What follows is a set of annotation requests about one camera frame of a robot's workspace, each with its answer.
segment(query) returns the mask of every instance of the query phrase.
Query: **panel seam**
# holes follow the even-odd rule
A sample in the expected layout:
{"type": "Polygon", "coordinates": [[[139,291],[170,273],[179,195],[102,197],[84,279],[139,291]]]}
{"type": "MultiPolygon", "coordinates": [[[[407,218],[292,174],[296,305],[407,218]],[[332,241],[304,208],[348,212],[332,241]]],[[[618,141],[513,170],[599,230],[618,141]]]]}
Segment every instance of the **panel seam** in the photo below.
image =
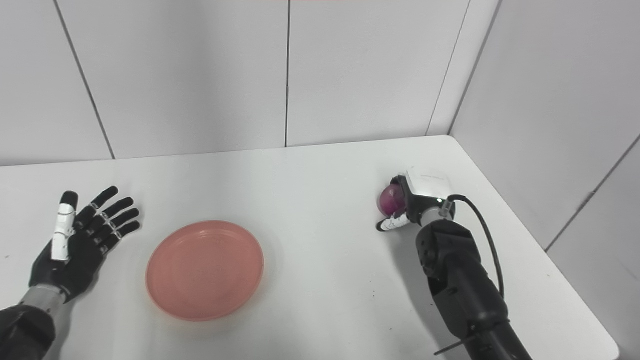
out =
{"type": "Polygon", "coordinates": [[[558,239],[560,239],[560,236],[562,236],[562,234],[567,230],[567,228],[569,228],[569,225],[571,225],[571,223],[575,220],[575,218],[577,218],[578,215],[582,212],[582,210],[587,206],[587,204],[589,204],[591,199],[593,199],[593,196],[600,190],[602,185],[604,185],[604,183],[611,177],[611,174],[613,174],[613,172],[620,166],[622,161],[624,161],[624,159],[627,157],[627,155],[629,155],[629,153],[631,152],[631,150],[633,150],[633,148],[636,146],[636,144],[638,143],[639,140],[640,140],[640,134],[638,134],[636,139],[631,143],[631,145],[627,148],[627,150],[625,150],[625,152],[622,154],[622,156],[620,156],[620,159],[618,159],[616,161],[616,163],[609,170],[607,175],[605,175],[605,177],[600,181],[598,186],[596,186],[596,188],[592,192],[589,193],[589,195],[582,202],[582,204],[580,205],[578,210],[576,210],[576,212],[573,214],[573,216],[569,219],[569,221],[567,221],[567,223],[560,230],[558,235],[556,235],[556,237],[551,241],[551,243],[547,246],[547,248],[545,248],[545,252],[548,252],[551,249],[551,247],[558,241],[558,239]]]}
{"type": "Polygon", "coordinates": [[[453,120],[451,121],[451,125],[449,126],[449,131],[447,135],[451,135],[453,131],[453,125],[455,125],[456,120],[458,119],[458,114],[460,113],[460,108],[462,107],[462,103],[464,102],[467,92],[469,90],[469,86],[471,85],[471,81],[476,74],[476,69],[478,67],[478,63],[480,62],[480,58],[482,57],[482,53],[484,52],[484,48],[486,46],[487,40],[489,39],[489,35],[491,34],[491,30],[493,29],[493,25],[495,24],[495,19],[498,17],[498,13],[500,12],[500,7],[502,6],[502,0],[498,0],[498,5],[495,7],[495,11],[493,13],[493,17],[491,18],[491,23],[489,23],[489,28],[486,31],[484,36],[484,40],[482,41],[482,45],[480,46],[480,51],[478,51],[478,55],[476,56],[476,62],[474,63],[474,67],[471,70],[471,74],[469,74],[469,79],[467,80],[467,84],[465,85],[465,91],[462,92],[462,96],[460,97],[460,102],[458,103],[458,108],[456,109],[456,113],[453,115],[453,120]]]}
{"type": "Polygon", "coordinates": [[[98,125],[100,126],[100,130],[102,131],[102,135],[104,137],[104,141],[107,143],[107,148],[109,149],[109,154],[111,155],[111,159],[115,160],[116,156],[113,153],[113,148],[111,147],[111,142],[109,141],[109,136],[107,136],[107,131],[104,129],[104,124],[102,123],[102,118],[100,117],[100,113],[98,112],[98,107],[95,104],[95,100],[93,99],[93,94],[91,93],[91,89],[89,88],[89,82],[86,80],[86,76],[84,75],[84,70],[82,69],[82,65],[80,64],[80,59],[78,58],[78,54],[76,52],[76,48],[74,47],[73,41],[71,41],[71,35],[69,35],[69,30],[67,28],[67,23],[65,22],[65,18],[62,16],[62,11],[60,10],[60,5],[58,4],[58,0],[53,0],[53,3],[56,7],[56,11],[58,13],[58,18],[60,18],[60,23],[62,24],[62,29],[65,32],[65,36],[67,37],[67,42],[69,43],[69,47],[71,48],[71,53],[74,55],[74,59],[76,61],[76,65],[78,71],[80,72],[80,77],[84,83],[84,89],[89,95],[89,100],[91,101],[91,106],[93,107],[93,112],[95,114],[96,119],[98,119],[98,125]]]}
{"type": "Polygon", "coordinates": [[[433,121],[433,115],[436,113],[436,108],[438,108],[438,102],[440,101],[440,94],[442,94],[442,88],[444,87],[444,83],[447,81],[447,75],[449,74],[449,67],[451,66],[451,61],[453,60],[453,55],[456,53],[456,47],[458,46],[458,40],[460,39],[460,34],[462,33],[462,28],[465,25],[465,20],[467,19],[467,13],[469,12],[469,5],[471,5],[471,0],[467,2],[467,8],[465,9],[465,14],[462,17],[462,23],[460,24],[460,29],[458,30],[458,36],[456,36],[456,42],[453,44],[453,51],[451,51],[451,56],[449,57],[449,63],[447,64],[447,70],[444,72],[444,78],[442,79],[442,84],[440,84],[440,90],[438,91],[438,97],[436,97],[436,103],[433,105],[433,111],[431,111],[431,117],[429,118],[429,124],[427,125],[427,131],[424,133],[424,136],[429,134],[429,128],[431,127],[431,122],[433,121]]]}
{"type": "Polygon", "coordinates": [[[289,49],[291,48],[291,0],[287,11],[287,88],[285,91],[284,147],[289,146],[289,49]]]}

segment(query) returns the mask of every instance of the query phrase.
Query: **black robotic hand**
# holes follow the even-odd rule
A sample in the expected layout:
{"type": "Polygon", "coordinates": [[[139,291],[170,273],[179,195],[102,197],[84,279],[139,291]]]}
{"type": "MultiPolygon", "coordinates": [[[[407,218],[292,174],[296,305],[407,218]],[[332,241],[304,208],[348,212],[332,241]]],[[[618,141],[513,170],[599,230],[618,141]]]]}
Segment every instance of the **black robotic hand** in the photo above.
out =
{"type": "MultiPolygon", "coordinates": [[[[102,213],[97,212],[117,193],[117,187],[108,188],[75,217],[75,233],[68,238],[67,261],[52,259],[52,241],[45,246],[33,263],[29,287],[39,284],[55,286],[66,295],[65,303],[87,291],[107,253],[124,236],[140,228],[138,221],[129,222],[140,214],[136,208],[115,217],[133,205],[133,199],[130,197],[116,202],[102,213]]],[[[76,208],[76,193],[65,193],[63,200],[65,199],[74,209],[76,208]]]]}

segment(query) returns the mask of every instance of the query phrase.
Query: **gray forearm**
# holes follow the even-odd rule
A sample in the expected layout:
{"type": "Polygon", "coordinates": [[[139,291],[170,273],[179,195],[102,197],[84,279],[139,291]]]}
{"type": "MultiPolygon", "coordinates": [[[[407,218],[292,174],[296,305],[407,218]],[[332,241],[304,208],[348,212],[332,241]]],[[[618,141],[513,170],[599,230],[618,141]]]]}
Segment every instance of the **gray forearm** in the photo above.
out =
{"type": "Polygon", "coordinates": [[[37,307],[51,317],[55,317],[66,299],[67,296],[62,289],[56,286],[38,284],[29,288],[20,301],[20,305],[37,307]]]}

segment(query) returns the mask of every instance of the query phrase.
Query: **white table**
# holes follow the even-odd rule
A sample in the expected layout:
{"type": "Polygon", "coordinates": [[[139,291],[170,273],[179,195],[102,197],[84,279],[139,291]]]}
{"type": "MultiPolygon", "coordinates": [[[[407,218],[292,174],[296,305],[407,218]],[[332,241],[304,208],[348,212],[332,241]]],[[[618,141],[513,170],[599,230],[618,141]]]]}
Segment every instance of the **white table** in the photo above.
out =
{"type": "MultiPolygon", "coordinates": [[[[115,184],[142,207],[143,228],[109,255],[93,291],[65,308],[72,321],[62,322],[51,359],[431,359],[456,340],[431,301],[418,227],[375,230],[377,196],[413,165],[444,171],[483,212],[513,328],[534,359],[617,358],[607,331],[448,136],[0,168],[0,307],[26,291],[60,195],[75,190],[84,205],[115,184]],[[255,235],[264,278],[226,318],[174,320],[148,298],[147,261],[174,230],[209,219],[255,235]]],[[[477,219],[458,209],[494,278],[477,219]]],[[[463,348],[441,358],[468,359],[463,348]]]]}

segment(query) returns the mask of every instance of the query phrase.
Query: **black cable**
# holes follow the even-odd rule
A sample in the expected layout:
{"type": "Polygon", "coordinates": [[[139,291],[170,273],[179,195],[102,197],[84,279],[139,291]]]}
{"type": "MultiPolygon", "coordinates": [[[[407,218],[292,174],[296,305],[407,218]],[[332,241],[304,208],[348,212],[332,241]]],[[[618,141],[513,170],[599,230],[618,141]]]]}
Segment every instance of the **black cable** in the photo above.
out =
{"type": "Polygon", "coordinates": [[[466,202],[469,207],[471,208],[471,210],[474,211],[474,213],[476,213],[476,216],[478,217],[478,220],[480,220],[480,224],[482,225],[482,228],[484,229],[484,234],[486,235],[486,240],[489,242],[489,248],[491,248],[491,255],[493,256],[493,263],[495,264],[495,273],[496,275],[498,275],[498,290],[500,291],[500,296],[504,299],[504,280],[502,279],[502,268],[500,267],[500,260],[498,259],[498,252],[495,249],[495,244],[493,243],[493,237],[491,236],[491,232],[489,232],[489,227],[486,225],[486,222],[484,221],[484,218],[482,216],[482,214],[480,214],[480,211],[478,210],[478,208],[476,207],[476,205],[474,205],[473,202],[471,202],[471,200],[469,200],[466,196],[464,195],[450,195],[447,198],[447,201],[452,202],[452,201],[456,201],[456,200],[460,200],[463,202],[466,202]]]}

